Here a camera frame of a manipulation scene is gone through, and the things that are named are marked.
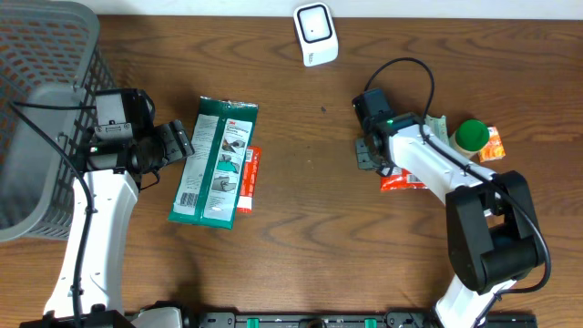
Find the red snack bag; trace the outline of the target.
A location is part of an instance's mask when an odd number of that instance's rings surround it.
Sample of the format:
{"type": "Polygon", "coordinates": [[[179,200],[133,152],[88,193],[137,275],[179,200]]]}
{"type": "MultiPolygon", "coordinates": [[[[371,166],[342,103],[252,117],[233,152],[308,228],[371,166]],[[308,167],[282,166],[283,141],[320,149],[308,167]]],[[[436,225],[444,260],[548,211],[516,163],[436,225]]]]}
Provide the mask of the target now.
{"type": "Polygon", "coordinates": [[[390,176],[381,177],[381,191],[426,189],[424,183],[406,169],[394,168],[390,176]]]}

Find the green 3M wipes pack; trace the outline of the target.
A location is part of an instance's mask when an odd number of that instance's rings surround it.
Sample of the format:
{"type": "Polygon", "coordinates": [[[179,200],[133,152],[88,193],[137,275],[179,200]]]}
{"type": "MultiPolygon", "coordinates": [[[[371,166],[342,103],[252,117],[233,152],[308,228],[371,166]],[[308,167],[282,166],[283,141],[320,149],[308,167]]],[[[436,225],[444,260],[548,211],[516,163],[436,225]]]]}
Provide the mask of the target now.
{"type": "Polygon", "coordinates": [[[259,106],[202,97],[169,220],[230,230],[259,106]]]}

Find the light green snack packet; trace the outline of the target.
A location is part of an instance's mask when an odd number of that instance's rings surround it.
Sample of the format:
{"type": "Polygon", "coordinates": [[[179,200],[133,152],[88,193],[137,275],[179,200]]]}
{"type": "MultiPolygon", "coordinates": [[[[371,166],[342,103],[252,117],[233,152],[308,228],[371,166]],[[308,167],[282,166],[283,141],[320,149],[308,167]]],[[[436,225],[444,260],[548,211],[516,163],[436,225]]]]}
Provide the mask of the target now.
{"type": "Polygon", "coordinates": [[[449,137],[447,133],[446,116],[443,115],[439,118],[434,118],[432,116],[427,116],[424,119],[426,125],[428,125],[433,133],[446,145],[449,145],[449,137]]]}

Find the red white packet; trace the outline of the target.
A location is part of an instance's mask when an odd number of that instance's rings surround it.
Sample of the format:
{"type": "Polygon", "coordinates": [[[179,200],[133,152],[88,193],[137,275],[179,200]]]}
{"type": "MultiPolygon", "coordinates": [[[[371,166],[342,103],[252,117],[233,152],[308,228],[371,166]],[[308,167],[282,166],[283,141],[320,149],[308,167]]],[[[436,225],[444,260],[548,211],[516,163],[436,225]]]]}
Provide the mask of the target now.
{"type": "Polygon", "coordinates": [[[261,160],[261,148],[249,147],[247,149],[244,171],[240,187],[240,196],[237,204],[237,212],[251,213],[255,185],[261,160]]]}

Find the green lid jar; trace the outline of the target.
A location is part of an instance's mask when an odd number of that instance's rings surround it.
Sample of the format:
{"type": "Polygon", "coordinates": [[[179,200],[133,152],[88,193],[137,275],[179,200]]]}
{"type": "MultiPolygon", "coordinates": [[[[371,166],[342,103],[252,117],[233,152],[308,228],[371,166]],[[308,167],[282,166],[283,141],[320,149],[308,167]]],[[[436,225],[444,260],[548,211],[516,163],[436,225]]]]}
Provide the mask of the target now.
{"type": "Polygon", "coordinates": [[[449,138],[450,147],[471,159],[487,143],[489,132],[485,123],[477,119],[463,122],[449,138]]]}

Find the small orange carton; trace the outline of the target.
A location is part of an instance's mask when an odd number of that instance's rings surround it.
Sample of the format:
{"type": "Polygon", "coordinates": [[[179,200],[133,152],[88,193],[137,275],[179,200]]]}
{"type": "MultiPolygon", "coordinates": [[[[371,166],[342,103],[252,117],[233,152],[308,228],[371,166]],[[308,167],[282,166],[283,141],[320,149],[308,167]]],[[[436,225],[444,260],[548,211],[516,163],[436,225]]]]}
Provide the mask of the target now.
{"type": "Polygon", "coordinates": [[[506,155],[502,139],[496,127],[488,127],[489,139],[477,153],[480,162],[502,159],[506,155]]]}

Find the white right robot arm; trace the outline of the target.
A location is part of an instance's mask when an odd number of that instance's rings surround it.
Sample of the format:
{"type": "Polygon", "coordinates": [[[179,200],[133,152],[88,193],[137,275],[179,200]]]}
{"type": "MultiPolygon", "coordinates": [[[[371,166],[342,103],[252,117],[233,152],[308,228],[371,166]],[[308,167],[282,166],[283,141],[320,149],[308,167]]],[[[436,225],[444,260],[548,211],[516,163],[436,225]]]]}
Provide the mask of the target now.
{"type": "Polygon", "coordinates": [[[358,119],[375,169],[408,170],[445,205],[455,277],[434,307],[439,326],[477,327],[496,300],[518,291],[517,281],[538,266],[550,266],[522,175],[476,165],[415,114],[380,111],[358,119]]]}

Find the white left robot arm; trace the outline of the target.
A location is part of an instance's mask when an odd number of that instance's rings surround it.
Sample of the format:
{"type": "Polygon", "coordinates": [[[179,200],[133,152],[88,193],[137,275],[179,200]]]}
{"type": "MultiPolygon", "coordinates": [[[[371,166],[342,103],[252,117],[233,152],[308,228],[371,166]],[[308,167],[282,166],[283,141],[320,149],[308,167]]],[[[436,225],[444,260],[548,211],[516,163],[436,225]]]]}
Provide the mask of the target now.
{"type": "Polygon", "coordinates": [[[141,178],[194,152],[178,120],[109,124],[90,131],[74,158],[75,205],[66,253],[41,319],[29,327],[194,327],[189,311],[159,301],[126,314],[121,285],[128,223],[141,178]]]}

